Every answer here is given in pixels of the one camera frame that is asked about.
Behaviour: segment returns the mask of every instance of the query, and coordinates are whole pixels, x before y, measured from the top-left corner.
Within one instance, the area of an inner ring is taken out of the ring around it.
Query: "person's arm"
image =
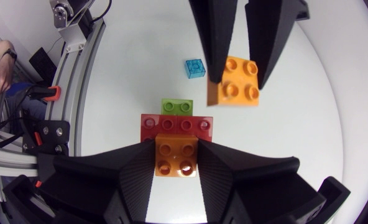
[[[12,83],[12,71],[16,60],[11,55],[4,54],[8,49],[14,50],[11,42],[0,41],[0,93],[10,89]]]

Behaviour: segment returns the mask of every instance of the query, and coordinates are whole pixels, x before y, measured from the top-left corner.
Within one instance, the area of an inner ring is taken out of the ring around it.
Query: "green lego brick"
[[[162,99],[163,115],[192,116],[193,101]]]

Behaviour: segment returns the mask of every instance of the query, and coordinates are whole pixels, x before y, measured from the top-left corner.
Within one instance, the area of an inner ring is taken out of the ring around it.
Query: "blue transparent lego brick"
[[[206,72],[201,59],[185,61],[185,71],[188,78],[203,77]]]

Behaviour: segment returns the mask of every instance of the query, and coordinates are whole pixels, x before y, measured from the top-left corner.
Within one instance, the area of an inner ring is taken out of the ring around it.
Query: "person's hand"
[[[6,54],[0,60],[0,93],[10,89],[13,68],[14,59],[10,55]]]

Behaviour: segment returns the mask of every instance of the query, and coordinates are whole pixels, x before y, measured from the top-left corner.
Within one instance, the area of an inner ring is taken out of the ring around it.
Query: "screw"
[[[55,152],[58,153],[58,154],[62,152],[62,148],[61,148],[60,145],[55,146]]]
[[[43,133],[48,134],[48,127],[43,128]]]
[[[62,135],[62,128],[57,128],[56,133],[57,133],[57,136],[61,136]]]

